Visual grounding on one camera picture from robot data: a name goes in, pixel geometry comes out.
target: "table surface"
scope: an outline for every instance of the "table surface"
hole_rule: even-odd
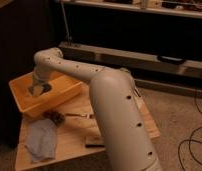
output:
[[[142,113],[142,117],[149,132],[150,138],[158,137],[160,132],[156,127],[156,124],[150,115],[142,97],[136,97],[136,102]],[[82,93],[80,95],[58,106],[55,108],[55,110],[61,113],[93,113],[89,100],[88,86],[83,84]],[[100,135],[95,119],[66,117],[66,121],[62,123],[57,129],[58,143],[56,148],[56,158],[45,162],[32,164],[30,155],[25,148],[27,124],[28,121],[24,118],[21,125],[19,144],[17,147],[15,163],[16,171],[45,166],[68,159],[105,151],[104,147],[85,147],[86,136]]]

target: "black cable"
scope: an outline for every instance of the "black cable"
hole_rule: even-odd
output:
[[[195,105],[196,105],[196,107],[197,107],[197,110],[198,110],[199,113],[202,115],[202,110],[200,109],[200,107],[199,107],[199,105],[198,105],[198,103],[197,103],[197,94],[198,94],[198,90],[195,89],[195,93],[194,93],[194,103],[195,103]]]
[[[198,94],[198,90],[195,89],[195,94],[194,94],[195,106],[196,106],[198,112],[202,115],[202,110],[200,109],[200,107],[199,107],[199,105],[198,105],[198,103],[197,103],[197,94]],[[202,129],[202,127],[199,127],[199,128],[197,128],[197,129],[195,129],[195,130],[191,133],[190,138],[181,141],[180,144],[179,144],[179,146],[178,146],[178,159],[179,159],[179,162],[180,162],[180,165],[181,165],[183,171],[186,171],[186,170],[185,170],[184,164],[183,164],[183,162],[182,162],[182,160],[181,160],[181,155],[180,155],[180,152],[181,152],[181,151],[180,151],[180,150],[181,150],[182,144],[184,144],[184,143],[186,143],[186,142],[189,143],[189,146],[188,146],[188,147],[189,147],[189,152],[190,152],[191,157],[193,158],[194,161],[196,161],[199,165],[202,166],[202,162],[201,162],[199,159],[197,159],[197,158],[195,157],[195,155],[194,155],[194,153],[192,152],[192,149],[191,149],[191,143],[192,143],[192,142],[194,142],[194,143],[199,143],[199,144],[202,145],[202,141],[198,141],[198,140],[192,139],[193,136],[194,136],[194,134],[195,134],[197,131],[201,130],[201,129]]]
[[[198,141],[198,140],[192,139],[193,136],[194,136],[194,134],[195,134],[197,131],[199,131],[200,129],[202,129],[202,127],[199,127],[199,128],[197,128],[197,129],[195,129],[195,130],[191,133],[190,138],[181,141],[180,144],[179,144],[179,146],[178,146],[178,159],[179,159],[179,162],[180,162],[180,165],[181,165],[183,171],[186,171],[186,169],[185,169],[184,164],[183,164],[183,162],[182,162],[182,160],[181,160],[181,155],[180,155],[180,152],[181,152],[181,151],[180,151],[180,150],[181,150],[182,144],[184,144],[184,143],[186,143],[186,142],[189,142],[189,152],[190,152],[191,157],[192,157],[198,164],[200,164],[200,165],[202,166],[202,162],[199,161],[199,159],[197,159],[197,158],[195,157],[195,155],[193,154],[192,149],[191,149],[191,143],[192,143],[192,142],[194,142],[194,143],[199,143],[199,144],[202,145],[202,141]]]

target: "towel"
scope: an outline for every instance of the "towel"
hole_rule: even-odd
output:
[[[57,126],[49,118],[37,120],[27,126],[26,148],[31,162],[37,163],[55,158],[57,146]]]

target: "yellow plastic bin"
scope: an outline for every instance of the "yellow plastic bin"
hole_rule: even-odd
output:
[[[9,82],[10,89],[24,115],[37,118],[47,110],[62,104],[82,91],[82,82],[59,72],[53,72],[49,84],[52,89],[39,97],[33,97],[28,88],[32,85],[32,73],[15,78]]]

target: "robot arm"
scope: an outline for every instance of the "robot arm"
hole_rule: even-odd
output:
[[[92,108],[113,170],[161,171],[134,99],[135,84],[131,75],[62,57],[58,48],[37,52],[34,85],[48,82],[53,70],[89,84]]]

